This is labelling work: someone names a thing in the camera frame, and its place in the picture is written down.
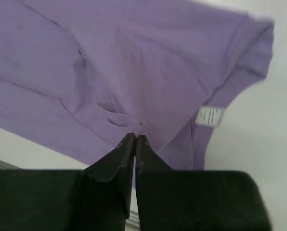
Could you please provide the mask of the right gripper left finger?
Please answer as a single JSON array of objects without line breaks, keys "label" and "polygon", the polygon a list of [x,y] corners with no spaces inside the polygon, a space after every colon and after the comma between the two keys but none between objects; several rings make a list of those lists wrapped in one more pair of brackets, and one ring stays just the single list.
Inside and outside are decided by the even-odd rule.
[{"label": "right gripper left finger", "polygon": [[0,231],[122,231],[135,136],[84,170],[0,170]]}]

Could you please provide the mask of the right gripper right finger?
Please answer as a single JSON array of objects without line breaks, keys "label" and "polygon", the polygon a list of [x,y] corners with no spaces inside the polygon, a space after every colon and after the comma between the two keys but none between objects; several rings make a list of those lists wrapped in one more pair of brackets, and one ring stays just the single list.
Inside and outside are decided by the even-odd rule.
[{"label": "right gripper right finger", "polygon": [[242,171],[169,167],[146,136],[136,143],[136,196],[143,231],[270,231],[253,178]]}]

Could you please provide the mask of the lavender t shirt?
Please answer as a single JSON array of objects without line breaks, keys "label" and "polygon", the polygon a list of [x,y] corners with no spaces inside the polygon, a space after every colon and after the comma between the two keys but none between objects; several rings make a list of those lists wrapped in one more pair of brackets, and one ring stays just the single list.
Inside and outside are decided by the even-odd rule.
[{"label": "lavender t shirt", "polygon": [[0,128],[91,165],[127,133],[204,168],[225,108],[267,77],[274,22],[191,0],[0,0]]}]

